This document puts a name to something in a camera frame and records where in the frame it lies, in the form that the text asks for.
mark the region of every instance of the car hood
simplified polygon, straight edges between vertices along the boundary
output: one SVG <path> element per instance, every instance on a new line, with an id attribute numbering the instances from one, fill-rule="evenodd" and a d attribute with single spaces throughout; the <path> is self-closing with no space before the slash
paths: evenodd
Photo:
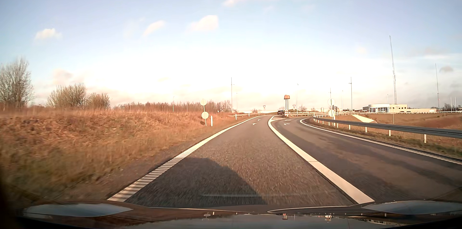
<path id="1" fill-rule="evenodd" d="M 352 206 L 300 207 L 264 213 L 224 209 L 152 208 L 107 200 L 43 202 L 22 219 L 84 228 L 389 228 L 462 215 L 462 203 L 435 200 L 371 202 Z"/>

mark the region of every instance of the utility pole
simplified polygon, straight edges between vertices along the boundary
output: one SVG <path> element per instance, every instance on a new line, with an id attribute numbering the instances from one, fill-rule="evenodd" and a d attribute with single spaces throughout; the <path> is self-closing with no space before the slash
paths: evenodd
<path id="1" fill-rule="evenodd" d="M 353 82 L 351 81 L 351 77 L 349 84 L 351 85 L 351 110 L 353 111 Z"/>
<path id="2" fill-rule="evenodd" d="M 398 104 L 398 102 L 396 100 L 395 60 L 393 59 L 393 47 L 391 46 L 391 36 L 390 36 L 390 49 L 391 49 L 391 63 L 393 65 L 393 87 L 395 88 L 395 104 Z"/>
<path id="3" fill-rule="evenodd" d="M 438 90 L 438 70 L 436 68 L 436 63 L 435 63 L 435 72 L 436 72 L 436 96 L 438 98 L 438 108 L 439 109 L 439 90 Z"/>
<path id="4" fill-rule="evenodd" d="M 231 78 L 231 113 L 233 112 L 232 110 L 232 78 Z"/>
<path id="5" fill-rule="evenodd" d="M 297 108 L 297 114 L 298 114 L 298 84 L 297 84 L 297 92 L 295 93 L 295 107 Z"/>

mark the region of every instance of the asphalt road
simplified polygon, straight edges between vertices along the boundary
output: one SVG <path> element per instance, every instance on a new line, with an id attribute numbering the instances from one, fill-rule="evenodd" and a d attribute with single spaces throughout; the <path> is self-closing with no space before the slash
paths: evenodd
<path id="1" fill-rule="evenodd" d="M 269 129 L 270 117 L 213 138 L 125 202 L 177 208 L 352 204 Z"/>
<path id="2" fill-rule="evenodd" d="M 305 118 L 275 121 L 272 125 L 375 201 L 415 198 L 462 201 L 462 165 L 321 131 L 301 124 L 299 120 Z"/>
<path id="3" fill-rule="evenodd" d="M 242 211 L 355 204 L 270 130 L 270 117 L 211 139 L 125 202 Z M 375 201 L 462 196 L 462 165 L 320 131 L 303 118 L 271 124 Z"/>

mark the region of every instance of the bare tree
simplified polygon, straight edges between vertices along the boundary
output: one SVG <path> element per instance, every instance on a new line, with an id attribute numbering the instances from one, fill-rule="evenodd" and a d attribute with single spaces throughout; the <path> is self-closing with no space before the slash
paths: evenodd
<path id="1" fill-rule="evenodd" d="M 298 107 L 298 109 L 299 109 L 300 111 L 306 111 L 307 108 L 306 108 L 306 106 L 304 106 L 304 105 L 300 105 L 300 106 Z"/>
<path id="2" fill-rule="evenodd" d="M 107 93 L 92 93 L 86 100 L 86 108 L 90 109 L 110 109 L 111 103 Z"/>
<path id="3" fill-rule="evenodd" d="M 3 110 L 9 107 L 20 108 L 34 98 L 29 63 L 20 58 L 14 63 L 0 67 L 0 102 Z"/>
<path id="4" fill-rule="evenodd" d="M 58 86 L 48 96 L 48 106 L 63 109 L 85 108 L 87 90 L 84 84 Z"/>

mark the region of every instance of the metal guardrail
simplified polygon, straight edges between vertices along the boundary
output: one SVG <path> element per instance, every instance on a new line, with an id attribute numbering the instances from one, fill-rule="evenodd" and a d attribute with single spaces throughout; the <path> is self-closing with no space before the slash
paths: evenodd
<path id="1" fill-rule="evenodd" d="M 264 114 L 264 113 L 257 113 L 257 112 L 254 112 L 254 113 L 241 113 L 241 114 L 233 114 L 233 115 L 228 115 L 228 117 L 234 117 L 234 116 L 250 116 L 250 115 L 260 115 L 260 114 Z"/>
<path id="2" fill-rule="evenodd" d="M 404 125 L 395 125 L 395 124 L 361 123 L 361 122 L 353 122 L 353 121 L 323 119 L 323 118 L 318 118 L 318 117 L 313 117 L 313 119 L 324 121 L 324 122 L 330 122 L 334 124 L 346 124 L 346 125 L 361 126 L 361 127 L 375 128 L 375 129 L 382 129 L 382 130 L 402 131 L 402 132 L 419 133 L 419 134 L 425 134 L 425 135 L 434 135 L 434 136 L 462 139 L 461 130 L 427 128 L 427 127 L 417 127 L 417 126 L 404 126 Z"/>

